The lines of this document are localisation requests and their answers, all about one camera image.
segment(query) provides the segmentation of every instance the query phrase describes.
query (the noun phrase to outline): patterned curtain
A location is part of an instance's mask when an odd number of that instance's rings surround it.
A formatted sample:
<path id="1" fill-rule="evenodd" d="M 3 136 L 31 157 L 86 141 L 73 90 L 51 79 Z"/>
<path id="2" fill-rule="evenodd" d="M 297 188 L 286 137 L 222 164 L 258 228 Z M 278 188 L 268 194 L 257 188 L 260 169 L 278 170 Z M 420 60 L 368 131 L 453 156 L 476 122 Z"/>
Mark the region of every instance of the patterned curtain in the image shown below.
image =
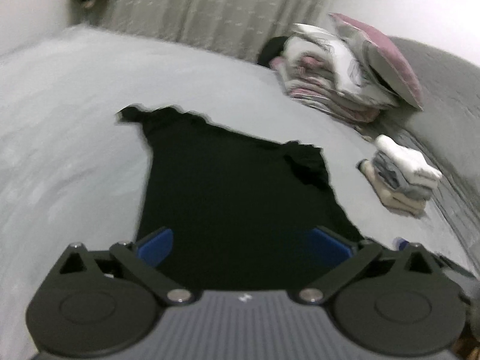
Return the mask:
<path id="1" fill-rule="evenodd" d="M 110 0 L 102 27 L 255 61 L 293 23 L 315 23 L 323 0 Z"/>

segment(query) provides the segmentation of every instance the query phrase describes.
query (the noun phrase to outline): wall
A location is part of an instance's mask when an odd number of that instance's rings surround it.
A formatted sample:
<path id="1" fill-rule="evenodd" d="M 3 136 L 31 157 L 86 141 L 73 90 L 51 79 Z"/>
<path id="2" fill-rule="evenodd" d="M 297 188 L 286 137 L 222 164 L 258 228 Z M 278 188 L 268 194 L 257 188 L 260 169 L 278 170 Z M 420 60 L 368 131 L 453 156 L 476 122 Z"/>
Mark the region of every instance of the wall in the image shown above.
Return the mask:
<path id="1" fill-rule="evenodd" d="M 70 0 L 0 0 L 0 55 L 73 22 Z"/>
<path id="2" fill-rule="evenodd" d="M 343 13 L 387 35 L 427 43 L 480 66 L 480 0 L 328 0 L 318 25 L 332 29 L 328 12 Z"/>

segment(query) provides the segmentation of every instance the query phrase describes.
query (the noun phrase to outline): pink pillow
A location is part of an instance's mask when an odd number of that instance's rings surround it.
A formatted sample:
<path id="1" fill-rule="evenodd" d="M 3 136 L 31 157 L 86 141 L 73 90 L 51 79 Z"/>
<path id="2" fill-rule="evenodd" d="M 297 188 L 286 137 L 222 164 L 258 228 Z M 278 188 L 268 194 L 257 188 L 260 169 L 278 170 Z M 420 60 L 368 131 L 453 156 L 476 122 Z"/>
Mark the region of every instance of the pink pillow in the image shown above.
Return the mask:
<path id="1" fill-rule="evenodd" d="M 361 55 L 355 55 L 365 61 L 382 77 L 391 89 L 407 103 L 422 109 L 422 89 L 415 72 L 400 50 L 388 36 L 376 28 L 352 19 L 340 13 L 330 13 L 340 39 L 349 45 L 358 44 L 362 38 Z"/>

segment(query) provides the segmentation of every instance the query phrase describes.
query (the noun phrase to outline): black circular joint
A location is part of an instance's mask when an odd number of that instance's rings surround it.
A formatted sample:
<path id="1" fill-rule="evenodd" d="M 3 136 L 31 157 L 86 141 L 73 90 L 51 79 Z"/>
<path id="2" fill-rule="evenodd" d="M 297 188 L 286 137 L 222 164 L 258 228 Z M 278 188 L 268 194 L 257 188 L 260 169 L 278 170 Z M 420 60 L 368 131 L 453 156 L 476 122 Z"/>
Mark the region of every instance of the black circular joint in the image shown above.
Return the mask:
<path id="1" fill-rule="evenodd" d="M 391 356 L 440 352 L 465 325 L 465 309 L 455 289 L 433 275 L 414 272 L 348 286 L 335 300 L 333 313 L 352 341 Z"/>
<path id="2" fill-rule="evenodd" d="M 154 297 L 142 287 L 101 278 L 76 280 L 75 288 L 40 288 L 26 322 L 39 349 L 87 358 L 135 344 L 150 332 L 157 315 Z"/>

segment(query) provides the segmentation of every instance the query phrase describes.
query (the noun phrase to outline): bed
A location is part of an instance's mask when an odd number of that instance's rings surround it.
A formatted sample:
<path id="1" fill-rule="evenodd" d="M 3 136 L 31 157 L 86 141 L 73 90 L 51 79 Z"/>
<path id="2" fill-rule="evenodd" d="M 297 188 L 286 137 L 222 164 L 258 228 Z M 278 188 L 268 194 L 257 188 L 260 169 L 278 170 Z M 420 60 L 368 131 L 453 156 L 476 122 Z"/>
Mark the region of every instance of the bed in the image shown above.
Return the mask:
<path id="1" fill-rule="evenodd" d="M 365 237 L 420 242 L 474 270 L 435 201 L 421 218 L 383 207 L 356 169 L 374 146 L 293 102 L 264 67 L 77 26 L 4 55 L 0 93 L 0 358 L 33 355 L 25 307 L 66 245 L 107 249 L 134 237 L 150 153 L 134 126 L 116 121 L 132 103 L 177 104 L 246 134 L 323 147 L 337 200 Z"/>

